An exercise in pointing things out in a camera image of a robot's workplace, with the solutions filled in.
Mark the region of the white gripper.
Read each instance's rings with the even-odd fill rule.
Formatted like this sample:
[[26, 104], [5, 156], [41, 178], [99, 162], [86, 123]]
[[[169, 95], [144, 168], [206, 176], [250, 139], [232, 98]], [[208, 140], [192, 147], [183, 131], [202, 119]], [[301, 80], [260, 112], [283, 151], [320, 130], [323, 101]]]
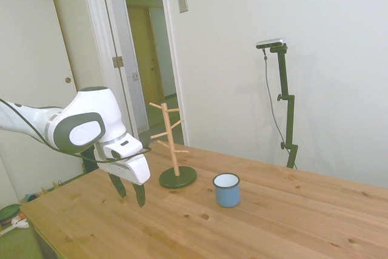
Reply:
[[128, 160], [111, 163], [98, 163], [98, 167], [109, 173], [110, 180], [121, 198], [125, 198], [127, 196], [127, 192], [121, 178], [132, 182], [139, 207], [143, 207], [145, 205], [146, 194], [143, 184], [150, 178], [150, 170], [147, 160], [143, 154], [137, 155]]

